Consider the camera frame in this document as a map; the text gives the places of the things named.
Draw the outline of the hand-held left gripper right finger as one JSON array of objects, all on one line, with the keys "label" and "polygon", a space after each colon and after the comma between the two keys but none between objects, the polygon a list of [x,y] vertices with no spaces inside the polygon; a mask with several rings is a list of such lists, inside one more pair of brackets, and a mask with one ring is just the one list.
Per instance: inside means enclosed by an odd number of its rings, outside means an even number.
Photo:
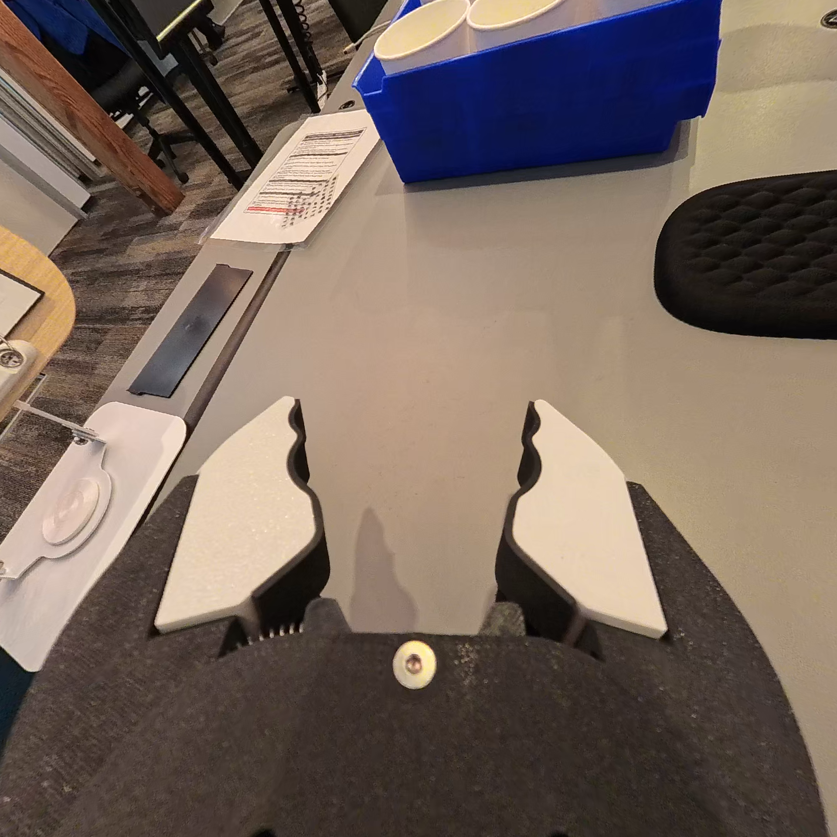
[{"label": "hand-held left gripper right finger", "polygon": [[495,579],[529,633],[581,640],[603,625],[661,640],[668,625],[622,470],[542,399],[527,406],[517,483]]}]

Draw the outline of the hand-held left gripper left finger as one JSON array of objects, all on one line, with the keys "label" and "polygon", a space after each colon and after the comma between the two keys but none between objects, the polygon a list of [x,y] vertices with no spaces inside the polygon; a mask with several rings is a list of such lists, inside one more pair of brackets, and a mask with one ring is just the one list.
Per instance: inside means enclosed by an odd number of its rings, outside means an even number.
[{"label": "hand-held left gripper left finger", "polygon": [[251,419],[198,470],[154,620],[160,633],[235,618],[285,633],[327,582],[321,506],[308,484],[298,399]]}]

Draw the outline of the blue plastic bin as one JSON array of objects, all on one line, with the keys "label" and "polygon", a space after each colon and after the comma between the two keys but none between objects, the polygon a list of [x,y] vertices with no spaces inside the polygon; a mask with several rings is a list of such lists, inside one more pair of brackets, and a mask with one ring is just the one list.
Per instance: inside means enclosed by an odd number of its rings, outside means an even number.
[{"label": "blue plastic bin", "polygon": [[720,1],[646,5],[352,82],[404,183],[664,152],[706,114]]}]

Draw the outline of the wooden sign board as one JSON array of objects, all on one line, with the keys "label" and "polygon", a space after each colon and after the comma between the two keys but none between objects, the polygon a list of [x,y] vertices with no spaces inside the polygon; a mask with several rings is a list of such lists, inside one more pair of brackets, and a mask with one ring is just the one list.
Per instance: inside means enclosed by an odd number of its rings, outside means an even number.
[{"label": "wooden sign board", "polygon": [[56,264],[23,238],[1,228],[1,268],[6,274],[43,291],[43,296],[11,330],[10,340],[25,341],[35,351],[33,361],[2,396],[1,419],[44,371],[64,345],[75,324],[75,297],[67,278]]}]

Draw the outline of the white printed instruction sheet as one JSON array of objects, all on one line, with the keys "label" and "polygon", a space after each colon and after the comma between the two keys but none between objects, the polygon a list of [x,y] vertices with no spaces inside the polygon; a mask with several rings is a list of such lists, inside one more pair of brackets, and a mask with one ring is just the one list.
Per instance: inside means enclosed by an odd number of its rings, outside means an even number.
[{"label": "white printed instruction sheet", "polygon": [[1,337],[8,338],[44,292],[1,269]]}]

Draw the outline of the black rounded mesh object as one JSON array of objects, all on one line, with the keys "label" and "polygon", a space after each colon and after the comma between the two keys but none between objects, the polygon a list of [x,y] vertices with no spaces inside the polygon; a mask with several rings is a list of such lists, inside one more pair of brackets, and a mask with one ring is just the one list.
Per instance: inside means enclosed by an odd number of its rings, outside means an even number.
[{"label": "black rounded mesh object", "polygon": [[654,292],[685,324],[747,337],[836,339],[836,171],[749,179],[665,221]]}]

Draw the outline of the laminated printed paper sheet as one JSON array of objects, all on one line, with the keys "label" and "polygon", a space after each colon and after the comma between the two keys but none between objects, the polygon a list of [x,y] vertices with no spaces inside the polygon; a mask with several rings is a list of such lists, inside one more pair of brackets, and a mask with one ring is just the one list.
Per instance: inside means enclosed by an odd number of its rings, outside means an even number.
[{"label": "laminated printed paper sheet", "polygon": [[218,220],[209,237],[280,249],[305,244],[379,141],[365,110],[308,118]]}]

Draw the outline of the black office chair base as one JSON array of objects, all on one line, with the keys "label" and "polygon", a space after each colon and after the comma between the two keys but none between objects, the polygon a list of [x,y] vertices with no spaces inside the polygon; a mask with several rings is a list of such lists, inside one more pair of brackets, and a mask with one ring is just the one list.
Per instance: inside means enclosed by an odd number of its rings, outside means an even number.
[{"label": "black office chair base", "polygon": [[162,169],[168,167],[180,183],[189,182],[188,174],[176,162],[174,146],[193,142],[195,137],[189,131],[160,133],[152,126],[147,111],[161,96],[136,62],[126,63],[112,78],[94,89],[91,96],[114,121],[127,116],[142,126],[152,138],[147,152],[152,161]]}]

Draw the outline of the black monitor floor stand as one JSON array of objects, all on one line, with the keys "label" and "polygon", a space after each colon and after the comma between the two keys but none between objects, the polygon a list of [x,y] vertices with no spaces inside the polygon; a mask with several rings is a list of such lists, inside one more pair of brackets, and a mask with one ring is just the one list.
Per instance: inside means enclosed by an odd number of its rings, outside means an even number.
[{"label": "black monitor floor stand", "polygon": [[[245,127],[192,38],[192,32],[200,28],[200,21],[209,18],[214,10],[213,2],[94,1],[90,5],[131,60],[140,66],[161,96],[160,100],[176,114],[183,124],[183,131],[194,135],[193,143],[204,149],[228,183],[239,190],[244,185],[245,172],[232,166],[174,89],[173,82],[151,58],[154,54],[159,59],[168,56],[175,59],[177,72],[190,81],[248,164],[248,170],[254,171],[265,153]],[[304,6],[296,2],[267,1],[260,1],[259,6],[294,76],[294,88],[303,94],[310,111],[319,113],[320,99],[327,93],[327,76],[299,16]]]}]

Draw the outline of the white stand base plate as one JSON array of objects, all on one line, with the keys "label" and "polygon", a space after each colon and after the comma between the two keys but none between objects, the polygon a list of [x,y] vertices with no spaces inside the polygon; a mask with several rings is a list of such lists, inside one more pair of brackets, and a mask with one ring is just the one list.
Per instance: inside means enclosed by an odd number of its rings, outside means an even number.
[{"label": "white stand base plate", "polygon": [[178,416],[111,402],[87,419],[2,540],[1,646],[42,669],[78,605],[118,556],[180,453]]}]

